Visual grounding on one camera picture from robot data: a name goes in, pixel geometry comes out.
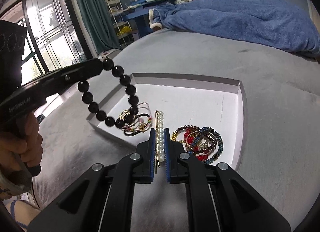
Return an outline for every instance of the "window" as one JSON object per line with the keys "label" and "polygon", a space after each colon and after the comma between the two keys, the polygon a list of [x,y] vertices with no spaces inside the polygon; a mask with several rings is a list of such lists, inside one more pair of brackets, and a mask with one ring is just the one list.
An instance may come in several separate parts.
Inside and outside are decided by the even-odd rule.
{"label": "window", "polygon": [[22,84],[91,57],[70,0],[20,0],[0,19],[28,29]]}

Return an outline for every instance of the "white box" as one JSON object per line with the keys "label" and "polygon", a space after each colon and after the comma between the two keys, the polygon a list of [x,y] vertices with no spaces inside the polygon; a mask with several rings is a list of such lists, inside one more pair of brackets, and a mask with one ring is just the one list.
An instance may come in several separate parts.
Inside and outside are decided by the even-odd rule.
{"label": "white box", "polygon": [[[164,128],[170,134],[183,125],[214,128],[222,137],[223,152],[213,165],[226,162],[236,169],[244,135],[245,95],[238,80],[198,75],[137,73],[132,74],[132,84],[137,88],[140,102],[147,102],[152,113],[164,112]],[[129,109],[128,95],[120,84],[114,88],[99,106],[108,116],[118,118]],[[149,139],[150,131],[127,137],[116,127],[99,122],[94,114],[87,117],[89,123],[108,138],[136,146]],[[182,140],[183,134],[177,137]]]}

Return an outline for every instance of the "curtain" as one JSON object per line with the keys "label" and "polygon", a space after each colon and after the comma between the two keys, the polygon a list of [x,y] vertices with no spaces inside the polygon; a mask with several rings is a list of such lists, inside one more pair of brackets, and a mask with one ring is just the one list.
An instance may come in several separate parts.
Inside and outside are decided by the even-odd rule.
{"label": "curtain", "polygon": [[105,0],[77,0],[77,3],[97,52],[120,48]]}

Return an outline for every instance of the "black bead bracelet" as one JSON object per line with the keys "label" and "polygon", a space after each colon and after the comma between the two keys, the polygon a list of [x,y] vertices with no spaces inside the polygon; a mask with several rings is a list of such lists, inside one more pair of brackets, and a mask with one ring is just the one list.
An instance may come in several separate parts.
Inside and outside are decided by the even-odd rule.
{"label": "black bead bracelet", "polygon": [[78,90],[83,93],[82,101],[88,104],[88,110],[96,114],[96,118],[99,121],[104,121],[106,126],[112,127],[116,126],[119,129],[125,127],[126,124],[132,124],[134,121],[134,115],[138,114],[139,109],[137,104],[139,103],[139,98],[135,95],[137,89],[134,85],[131,85],[131,78],[128,75],[124,75],[124,70],[121,66],[115,66],[113,60],[105,59],[102,62],[103,69],[106,71],[111,70],[114,77],[119,77],[119,83],[125,86],[125,92],[129,95],[128,102],[131,105],[129,108],[130,113],[127,114],[124,119],[115,120],[112,116],[107,116],[107,114],[100,110],[98,103],[93,102],[93,95],[89,91],[89,83],[87,80],[80,81],[78,84]]}

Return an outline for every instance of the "bed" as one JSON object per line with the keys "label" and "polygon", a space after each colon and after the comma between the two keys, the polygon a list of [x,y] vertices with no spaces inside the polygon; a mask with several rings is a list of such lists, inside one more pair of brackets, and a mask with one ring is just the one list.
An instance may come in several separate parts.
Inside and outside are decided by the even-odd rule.
{"label": "bed", "polygon": [[[163,29],[114,58],[130,73],[178,73],[241,80],[248,131],[237,172],[296,228],[320,192],[320,65],[260,44]],[[117,84],[110,72],[92,78],[101,101]],[[86,121],[75,93],[40,125],[42,171],[34,179],[42,207],[94,163],[114,164],[134,148],[117,144]],[[164,171],[151,185],[136,185],[131,231],[187,231],[183,185],[168,185]]]}

